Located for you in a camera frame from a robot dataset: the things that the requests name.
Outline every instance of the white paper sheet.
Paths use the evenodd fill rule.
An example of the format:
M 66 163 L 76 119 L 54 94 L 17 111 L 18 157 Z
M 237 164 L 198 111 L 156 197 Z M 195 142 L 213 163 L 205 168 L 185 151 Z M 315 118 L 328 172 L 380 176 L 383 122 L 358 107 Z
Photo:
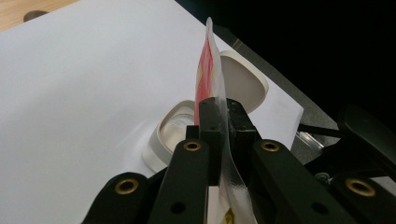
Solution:
M 153 175 L 141 151 L 194 99 L 204 36 L 173 0 L 82 0 L 0 33 L 0 223 L 77 224 L 114 175 Z M 303 109 L 268 82 L 250 117 L 291 147 Z

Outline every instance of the white table surface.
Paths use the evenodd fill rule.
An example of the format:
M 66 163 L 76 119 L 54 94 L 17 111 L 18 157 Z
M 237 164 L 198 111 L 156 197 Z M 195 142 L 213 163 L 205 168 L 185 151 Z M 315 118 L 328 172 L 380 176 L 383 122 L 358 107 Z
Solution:
M 204 40 L 172 0 L 81 0 L 0 33 L 0 223 L 81 223 L 111 177 L 153 175 L 141 151 L 194 99 Z M 291 148 L 303 108 L 267 81 L 249 116 Z

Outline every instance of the wooden table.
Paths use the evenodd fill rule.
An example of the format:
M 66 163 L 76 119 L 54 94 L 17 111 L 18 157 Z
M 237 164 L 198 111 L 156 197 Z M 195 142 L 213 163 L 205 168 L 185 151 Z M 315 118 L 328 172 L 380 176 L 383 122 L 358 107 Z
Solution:
M 51 12 L 77 0 L 0 0 L 0 32 L 23 23 L 26 13 L 34 10 Z

